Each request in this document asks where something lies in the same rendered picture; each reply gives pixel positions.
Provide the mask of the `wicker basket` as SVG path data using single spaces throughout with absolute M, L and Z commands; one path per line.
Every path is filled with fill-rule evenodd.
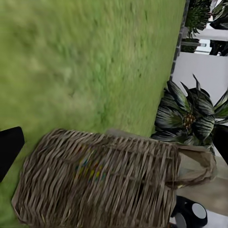
M 180 152 L 203 169 L 179 176 Z M 218 174 L 204 146 L 56 128 L 27 155 L 12 206 L 29 228 L 169 228 L 177 189 Z

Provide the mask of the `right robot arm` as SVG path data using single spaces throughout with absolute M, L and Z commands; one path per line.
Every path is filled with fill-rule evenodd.
M 138 202 L 143 186 L 140 186 Z M 206 209 L 201 204 L 179 195 L 171 217 L 175 217 L 177 228 L 203 228 L 208 223 Z

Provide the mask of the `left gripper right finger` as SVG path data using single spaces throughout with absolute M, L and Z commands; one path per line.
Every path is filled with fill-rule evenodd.
M 218 126 L 213 137 L 213 145 L 217 148 L 228 165 L 228 128 Z

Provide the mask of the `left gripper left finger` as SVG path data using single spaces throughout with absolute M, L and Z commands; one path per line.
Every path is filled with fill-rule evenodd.
M 20 126 L 0 132 L 0 183 L 25 145 Z

